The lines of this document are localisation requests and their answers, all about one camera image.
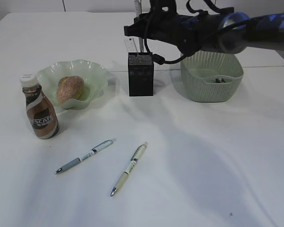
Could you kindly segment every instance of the pen tip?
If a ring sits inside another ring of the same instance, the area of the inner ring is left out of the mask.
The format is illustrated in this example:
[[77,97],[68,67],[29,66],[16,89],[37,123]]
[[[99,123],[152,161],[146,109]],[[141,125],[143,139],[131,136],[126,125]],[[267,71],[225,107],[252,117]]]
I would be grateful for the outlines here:
[[62,169],[61,169],[61,168],[58,169],[58,170],[55,172],[55,174],[59,174],[59,173],[62,173]]
[[112,190],[112,192],[110,193],[110,196],[112,197],[116,192],[117,192],[117,189],[114,188],[114,189]]

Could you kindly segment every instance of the nescafe bottle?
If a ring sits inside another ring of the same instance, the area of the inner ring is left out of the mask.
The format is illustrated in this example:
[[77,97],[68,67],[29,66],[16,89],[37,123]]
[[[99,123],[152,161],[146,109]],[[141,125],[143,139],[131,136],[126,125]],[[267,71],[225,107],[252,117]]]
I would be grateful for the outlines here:
[[40,139],[51,138],[59,131],[53,104],[43,94],[35,75],[23,75],[20,82],[27,101],[27,116],[36,136]]

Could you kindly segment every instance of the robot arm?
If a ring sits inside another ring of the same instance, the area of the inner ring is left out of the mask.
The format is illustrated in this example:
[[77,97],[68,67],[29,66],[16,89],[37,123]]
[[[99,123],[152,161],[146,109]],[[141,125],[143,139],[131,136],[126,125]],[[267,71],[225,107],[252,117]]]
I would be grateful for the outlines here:
[[177,13],[175,0],[150,0],[149,13],[140,14],[134,24],[124,27],[126,36],[159,40],[178,47],[183,56],[175,61],[166,61],[154,54],[158,64],[173,64],[199,50],[223,53],[240,53],[247,46],[284,51],[284,13],[249,18],[233,8],[219,9],[210,0],[204,0],[218,14],[193,10],[188,0],[187,9],[198,12],[197,16]]

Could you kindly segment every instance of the bottle cap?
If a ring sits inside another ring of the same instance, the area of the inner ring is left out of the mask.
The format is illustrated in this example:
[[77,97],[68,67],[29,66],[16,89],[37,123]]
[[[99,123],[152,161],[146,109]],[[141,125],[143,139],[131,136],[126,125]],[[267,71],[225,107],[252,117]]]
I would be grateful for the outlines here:
[[20,77],[22,87],[33,87],[38,84],[38,79],[33,74],[26,74]]

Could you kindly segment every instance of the blue pen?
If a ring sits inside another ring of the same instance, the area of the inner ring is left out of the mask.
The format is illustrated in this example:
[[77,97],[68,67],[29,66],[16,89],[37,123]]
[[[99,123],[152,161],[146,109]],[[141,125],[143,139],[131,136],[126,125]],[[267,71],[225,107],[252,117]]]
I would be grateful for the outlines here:
[[55,172],[55,174],[63,173],[66,170],[76,166],[77,164],[81,163],[82,161],[84,161],[85,159],[89,158],[90,156],[92,156],[92,155],[98,153],[99,151],[103,150],[104,148],[107,148],[108,146],[112,145],[115,141],[116,141],[116,139],[104,141],[103,143],[99,144],[98,146],[96,146],[92,150],[90,150],[90,152],[87,153],[86,155],[84,155],[82,157],[75,158],[74,160],[72,160],[69,163],[67,163],[64,166],[62,166],[60,169],[58,169]]

